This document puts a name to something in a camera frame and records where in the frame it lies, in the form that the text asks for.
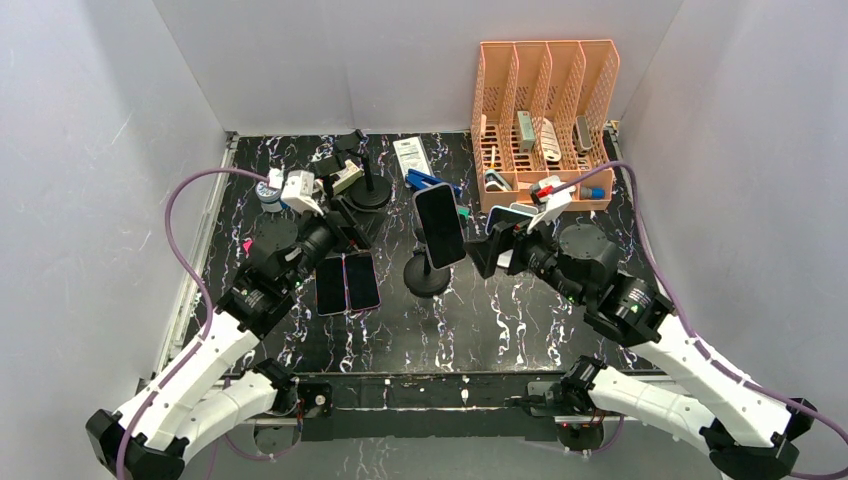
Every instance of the label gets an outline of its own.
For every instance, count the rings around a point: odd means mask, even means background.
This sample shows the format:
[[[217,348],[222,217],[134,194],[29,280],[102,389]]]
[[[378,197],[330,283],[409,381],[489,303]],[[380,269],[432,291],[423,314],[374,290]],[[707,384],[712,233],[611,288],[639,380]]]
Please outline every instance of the label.
[[[648,294],[638,288],[631,289],[630,293],[627,294],[627,298],[638,303],[642,308],[648,308],[648,303],[651,301],[648,298]]]
[[[300,196],[311,197],[312,185],[315,183],[315,174],[312,172],[303,171],[300,174]]]
[[[242,301],[250,308],[256,308],[256,305],[265,297],[259,290],[237,290]]]
[[[265,182],[259,182],[256,185],[256,194],[260,200],[274,200],[274,196],[280,193],[279,190],[271,188]]]
[[[395,153],[398,156],[404,177],[409,173],[410,168],[427,175],[433,175],[433,171],[430,170],[430,162],[427,161],[427,155],[424,153],[421,137],[403,138],[392,143],[395,146]]]

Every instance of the black marble table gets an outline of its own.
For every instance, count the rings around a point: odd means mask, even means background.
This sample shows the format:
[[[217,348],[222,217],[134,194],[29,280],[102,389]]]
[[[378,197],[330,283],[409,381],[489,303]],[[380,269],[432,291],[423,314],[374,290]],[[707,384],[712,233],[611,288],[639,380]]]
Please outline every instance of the black marble table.
[[[392,142],[412,135],[371,134],[364,148],[375,171],[391,179],[389,218],[375,239],[372,254],[382,305],[379,309],[331,317],[315,312],[315,281],[299,291],[291,313],[253,352],[237,363],[247,368],[276,358],[298,372],[527,372],[567,370],[579,355],[594,355],[621,368],[651,368],[626,349],[606,341],[582,322],[582,309],[572,307],[546,284],[524,273],[497,273],[482,280],[471,261],[453,268],[447,292],[432,300],[418,299],[403,284],[403,266],[416,245],[412,192],[403,176]],[[436,176],[460,185],[458,203],[470,207],[466,235],[484,235],[486,215],[480,211],[471,142],[467,133],[421,134]],[[314,155],[329,155],[332,136],[244,137],[234,166],[265,174],[270,167],[304,168]],[[217,300],[245,258],[263,213],[251,179],[231,176],[218,213],[203,278]],[[292,218],[290,210],[280,215]],[[621,267],[651,278],[639,243],[624,182],[617,178],[613,200],[605,212],[565,213],[558,229],[573,223],[595,224],[624,253]],[[186,338],[199,328],[204,306],[197,305]]]

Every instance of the phone screen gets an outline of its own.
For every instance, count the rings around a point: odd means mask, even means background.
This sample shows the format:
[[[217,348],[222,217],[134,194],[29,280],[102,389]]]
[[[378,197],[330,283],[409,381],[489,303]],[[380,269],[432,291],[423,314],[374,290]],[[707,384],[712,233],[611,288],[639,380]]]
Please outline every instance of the phone screen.
[[[497,225],[498,222],[523,222],[531,218],[533,218],[533,215],[528,213],[495,205],[489,211],[489,220],[486,222],[486,235],[492,233],[492,227]]]
[[[350,309],[354,312],[380,306],[380,292],[374,273],[374,258],[370,253],[345,257],[345,278],[350,296]]]
[[[318,315],[335,315],[347,310],[342,257],[324,259],[315,267],[315,306]]]
[[[413,200],[432,267],[445,268],[465,258],[465,238],[451,186],[440,183],[420,190]]]

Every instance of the white wall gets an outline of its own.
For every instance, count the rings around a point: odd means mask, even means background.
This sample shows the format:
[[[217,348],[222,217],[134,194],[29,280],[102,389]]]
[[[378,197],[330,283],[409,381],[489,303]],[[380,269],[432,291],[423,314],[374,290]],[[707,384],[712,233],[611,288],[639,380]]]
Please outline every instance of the white wall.
[[[84,424],[154,367],[183,278],[165,196],[223,139],[149,0],[0,2],[4,478],[109,478]],[[210,185],[176,209],[186,248]]]
[[[622,122],[651,244],[704,337],[848,425],[848,4],[686,0]],[[818,425],[798,467],[845,466]]]
[[[619,118],[681,3],[154,1],[221,124],[242,134],[468,129],[483,40],[612,38]]]

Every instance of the round stand base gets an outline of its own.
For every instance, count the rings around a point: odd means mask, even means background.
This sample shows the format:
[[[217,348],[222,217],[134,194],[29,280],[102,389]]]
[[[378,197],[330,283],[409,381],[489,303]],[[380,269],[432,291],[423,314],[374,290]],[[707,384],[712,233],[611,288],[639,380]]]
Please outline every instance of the round stand base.
[[[365,177],[358,178],[348,190],[348,198],[358,208],[376,210],[383,208],[392,199],[392,182],[379,175],[373,175],[374,190],[368,191]]]
[[[424,275],[424,263],[427,257],[415,255],[406,262],[403,267],[403,283],[406,288],[420,298],[432,298],[441,295],[450,285],[450,268],[442,270],[430,270],[429,275]]]

